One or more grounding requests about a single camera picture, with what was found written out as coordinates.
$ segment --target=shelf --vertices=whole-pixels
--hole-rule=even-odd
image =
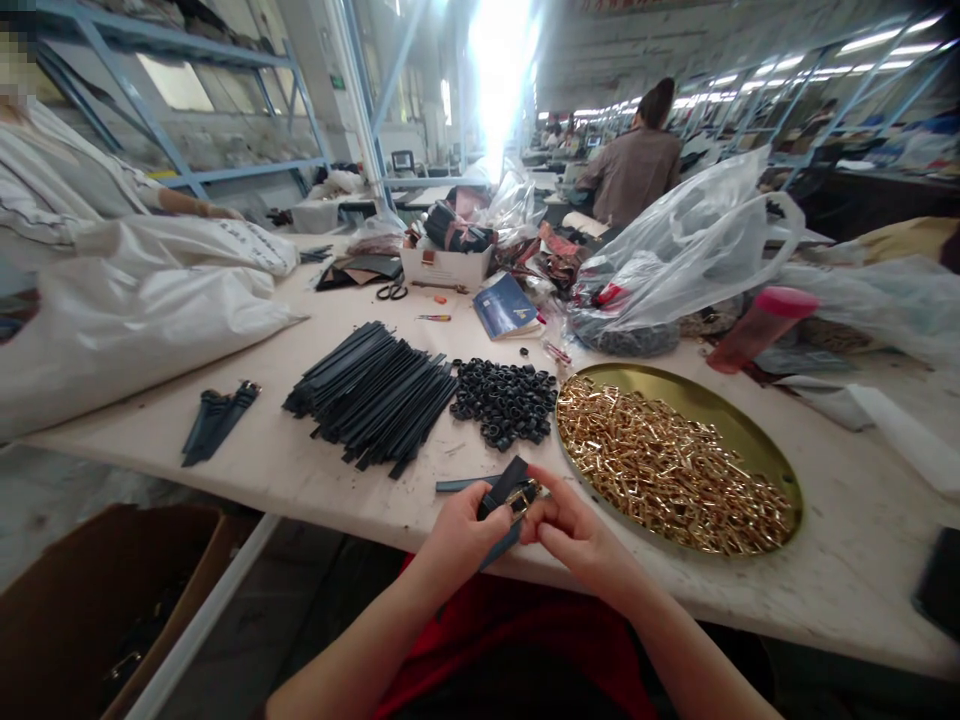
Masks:
[[[308,158],[307,160],[290,160],[289,162],[270,163],[269,165],[251,165],[242,168],[228,168],[226,170],[211,170],[209,172],[193,173],[191,176],[175,175],[173,177],[157,178],[157,182],[169,188],[186,187],[191,181],[217,182],[218,180],[236,180],[237,178],[268,175],[286,170],[302,170],[308,167],[323,165],[323,158]]]
[[[167,60],[227,68],[293,66],[286,56],[224,45],[182,30],[94,10],[72,0],[36,0],[36,9],[38,35],[63,42],[86,44],[77,21],[89,20],[97,26],[107,46],[116,52],[147,53]]]

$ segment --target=round tray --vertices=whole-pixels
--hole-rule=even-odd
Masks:
[[[760,429],[742,411],[724,400],[702,385],[692,380],[675,375],[666,370],[647,367],[646,365],[634,365],[631,363],[604,363],[584,368],[573,378],[589,378],[601,387],[603,385],[614,385],[620,388],[623,393],[639,390],[643,395],[650,399],[662,400],[677,412],[690,420],[697,422],[713,424],[716,426],[720,435],[723,436],[723,446],[728,450],[734,450],[739,453],[743,459],[740,467],[749,473],[763,473],[772,483],[779,487],[790,503],[793,513],[793,528],[786,541],[785,546],[792,540],[800,529],[800,521],[803,517],[803,496],[800,492],[800,486],[797,483],[796,475],[786,457],[780,452],[773,440]],[[556,408],[559,418],[560,407]],[[623,521],[629,528],[637,534],[649,537],[651,534],[657,535],[669,542],[687,548],[688,550],[697,550],[706,554],[707,550],[693,548],[683,545],[675,540],[666,538],[661,533],[651,530],[642,525],[638,520],[622,513],[616,506],[611,504],[590,482],[589,477],[584,477],[571,457],[566,441],[560,434],[560,423],[557,424],[557,433],[560,436],[560,444],[563,446],[564,455],[570,467],[573,468],[577,479],[584,486],[595,502],[611,513],[618,520]],[[755,557],[756,555],[769,554],[756,553],[754,555],[735,554],[729,557]]]

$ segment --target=cardboard box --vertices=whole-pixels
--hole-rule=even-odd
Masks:
[[[115,505],[46,549],[0,596],[0,717],[100,715],[117,648],[162,591],[192,573],[170,619],[101,715],[133,706],[254,523],[219,510]]]
[[[482,253],[455,253],[442,250],[400,250],[404,282],[433,285],[463,285],[476,290],[490,275],[493,245]]]

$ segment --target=red clothing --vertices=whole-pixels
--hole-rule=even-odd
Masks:
[[[404,569],[413,556],[407,558]],[[635,720],[655,718],[626,621],[596,598],[476,575],[424,629],[377,709],[387,718],[504,644],[565,659]]]

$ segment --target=metal shelf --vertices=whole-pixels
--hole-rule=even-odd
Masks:
[[[37,35],[40,39],[61,40],[88,45],[97,54],[97,57],[107,68],[111,77],[113,77],[123,92],[124,97],[126,97],[137,115],[140,116],[149,134],[153,136],[157,145],[166,153],[167,157],[170,158],[171,163],[173,163],[177,174],[173,177],[161,178],[159,180],[159,182],[165,186],[170,188],[188,187],[198,198],[206,200],[208,196],[203,186],[204,183],[289,171],[300,187],[301,193],[305,196],[309,187],[304,183],[299,170],[317,165],[326,165],[329,167],[326,158],[330,156],[330,153],[327,150],[323,136],[320,134],[320,127],[313,113],[313,104],[310,102],[310,96],[307,94],[306,86],[303,82],[303,75],[300,73],[300,67],[297,65],[293,49],[287,40],[284,40],[286,55],[269,55],[267,53],[245,50],[232,45],[225,45],[142,20],[135,20],[122,15],[114,15],[101,10],[91,9],[85,5],[81,5],[76,0],[36,0],[36,10]],[[123,63],[117,62],[117,58],[115,57],[115,53],[136,52],[147,53],[151,56],[161,57],[167,60],[213,65],[233,71],[251,73],[257,81],[260,93],[263,95],[264,104],[273,117],[278,117],[279,113],[267,92],[263,78],[260,75],[260,70],[262,68],[276,67],[289,68],[293,75],[293,92],[290,97],[290,106],[293,107],[296,100],[296,93],[300,93],[304,109],[307,113],[307,120],[310,123],[310,128],[313,131],[314,139],[317,141],[317,146],[322,156],[307,160],[292,160],[267,165],[254,165],[252,167],[227,168],[224,170],[212,170],[199,173],[193,172],[187,161],[180,154],[177,146],[170,140],[166,130],[164,130],[163,126],[154,117],[150,105],[143,99],[140,91],[125,75]],[[114,151],[122,149],[120,143],[111,135],[107,126],[96,117],[96,113],[89,104],[85,102],[83,94],[73,86],[73,79],[64,75],[61,76],[59,80],[70,85],[68,90],[72,90],[72,92],[67,93],[68,96],[75,97],[83,101],[81,104],[86,105],[86,107],[81,107],[81,110],[84,111],[88,119],[91,119],[94,130],[107,146]],[[292,121],[293,115],[291,114],[288,131]]]
[[[226,170],[210,170],[209,172],[195,172],[192,179],[196,182],[217,182],[218,180],[236,180],[242,177],[253,177],[255,175],[268,175],[275,172],[285,172],[287,170],[302,170],[308,167],[319,167],[324,164],[322,157],[310,158],[308,160],[290,160],[289,162],[270,163],[268,165],[248,165],[241,168],[228,168]],[[186,187],[190,184],[188,178],[180,175],[173,177],[160,177],[157,182],[166,185],[169,188]]]
[[[36,2],[38,33],[63,42],[86,44],[86,38],[77,23],[80,20],[89,20],[100,31],[107,47],[115,52],[149,53],[168,60],[185,60],[227,68],[289,68],[293,65],[293,61],[286,56],[225,45],[181,30],[94,10],[72,1]]]

